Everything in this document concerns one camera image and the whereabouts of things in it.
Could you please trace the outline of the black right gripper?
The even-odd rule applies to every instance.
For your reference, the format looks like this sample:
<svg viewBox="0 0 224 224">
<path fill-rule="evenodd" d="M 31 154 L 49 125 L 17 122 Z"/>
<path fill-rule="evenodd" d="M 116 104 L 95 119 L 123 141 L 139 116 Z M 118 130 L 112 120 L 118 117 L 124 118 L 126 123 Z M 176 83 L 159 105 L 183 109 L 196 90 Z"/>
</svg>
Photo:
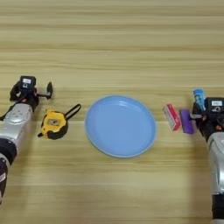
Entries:
<svg viewBox="0 0 224 224">
<path fill-rule="evenodd" d="M 208 114 L 195 102 L 192 107 L 190 119 L 196 122 L 201 135 L 208 138 L 216 132 L 224 132 L 224 114 Z"/>
</svg>

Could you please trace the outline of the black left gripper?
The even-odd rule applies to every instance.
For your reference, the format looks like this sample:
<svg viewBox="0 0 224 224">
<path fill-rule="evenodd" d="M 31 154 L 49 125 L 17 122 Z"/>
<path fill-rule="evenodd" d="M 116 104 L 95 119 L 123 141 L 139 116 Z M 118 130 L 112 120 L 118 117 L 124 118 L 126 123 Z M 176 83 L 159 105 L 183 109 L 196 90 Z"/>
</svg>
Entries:
<svg viewBox="0 0 224 224">
<path fill-rule="evenodd" d="M 48 100 L 53 96 L 53 84 L 48 83 L 46 88 L 47 93 L 38 93 L 37 89 L 24 89 L 20 91 L 20 82 L 18 81 L 10 91 L 10 101 L 28 104 L 31 106 L 32 111 L 35 111 L 36 107 L 39 105 L 39 98 L 45 97 Z"/>
</svg>

